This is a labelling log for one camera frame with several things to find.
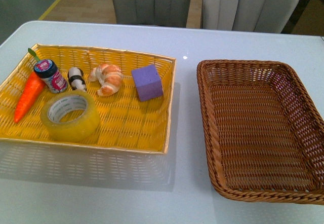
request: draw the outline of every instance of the toy croissant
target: toy croissant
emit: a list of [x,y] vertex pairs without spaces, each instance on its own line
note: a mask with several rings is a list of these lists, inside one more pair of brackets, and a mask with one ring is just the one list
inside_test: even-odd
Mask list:
[[98,96],[111,96],[120,89],[123,78],[122,70],[117,65],[103,63],[92,69],[88,80],[99,81],[101,84],[101,88],[97,91]]

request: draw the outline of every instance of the white chair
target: white chair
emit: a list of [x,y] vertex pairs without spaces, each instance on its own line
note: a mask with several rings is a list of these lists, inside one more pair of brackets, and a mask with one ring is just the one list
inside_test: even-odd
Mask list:
[[280,33],[299,0],[203,0],[201,28]]
[[190,0],[112,0],[118,24],[186,27]]

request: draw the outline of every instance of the purple sponge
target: purple sponge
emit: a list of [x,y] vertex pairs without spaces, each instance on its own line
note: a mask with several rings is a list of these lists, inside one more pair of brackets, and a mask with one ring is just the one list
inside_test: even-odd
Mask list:
[[154,64],[132,70],[132,76],[140,101],[163,96],[161,78]]

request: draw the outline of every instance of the tape roll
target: tape roll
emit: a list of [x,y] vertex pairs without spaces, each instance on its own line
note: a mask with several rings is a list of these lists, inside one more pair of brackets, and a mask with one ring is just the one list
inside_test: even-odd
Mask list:
[[[77,118],[60,122],[75,110],[84,112]],[[79,142],[90,136],[98,127],[100,117],[93,98],[84,91],[69,91],[49,100],[40,112],[40,120],[57,141]]]

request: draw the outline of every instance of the white table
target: white table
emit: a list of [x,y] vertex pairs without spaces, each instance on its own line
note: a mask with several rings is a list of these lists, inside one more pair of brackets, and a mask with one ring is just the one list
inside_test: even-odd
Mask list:
[[0,46],[0,82],[35,43],[177,58],[169,153],[148,156],[0,142],[0,223],[323,223],[317,205],[246,203],[208,176],[196,66],[203,59],[291,65],[324,115],[324,40],[125,25],[33,21]]

